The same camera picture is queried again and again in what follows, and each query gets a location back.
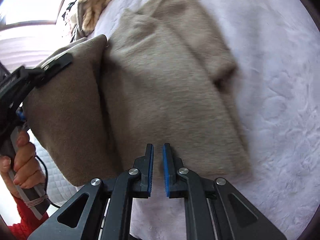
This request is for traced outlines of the red left sleeve forearm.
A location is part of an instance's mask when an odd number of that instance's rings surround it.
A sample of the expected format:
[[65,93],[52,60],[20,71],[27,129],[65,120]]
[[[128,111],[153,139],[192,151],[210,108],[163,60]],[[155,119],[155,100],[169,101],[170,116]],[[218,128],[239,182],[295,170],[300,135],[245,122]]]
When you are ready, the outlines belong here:
[[49,216],[48,213],[45,213],[41,219],[37,219],[31,209],[25,205],[23,200],[17,197],[13,198],[17,204],[17,211],[21,221],[18,224],[8,226],[8,228],[16,239],[26,240],[49,218]]

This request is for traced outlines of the person's left hand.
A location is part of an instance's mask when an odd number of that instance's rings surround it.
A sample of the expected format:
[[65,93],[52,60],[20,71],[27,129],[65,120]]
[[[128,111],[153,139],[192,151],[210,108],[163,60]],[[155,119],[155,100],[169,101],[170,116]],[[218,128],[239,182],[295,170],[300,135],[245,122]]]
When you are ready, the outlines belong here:
[[35,146],[30,142],[27,132],[19,132],[16,146],[18,149],[13,167],[11,167],[11,159],[9,157],[1,156],[1,177],[9,192],[14,197],[21,199],[16,185],[19,185],[22,189],[30,189],[44,183],[46,177],[35,157]]

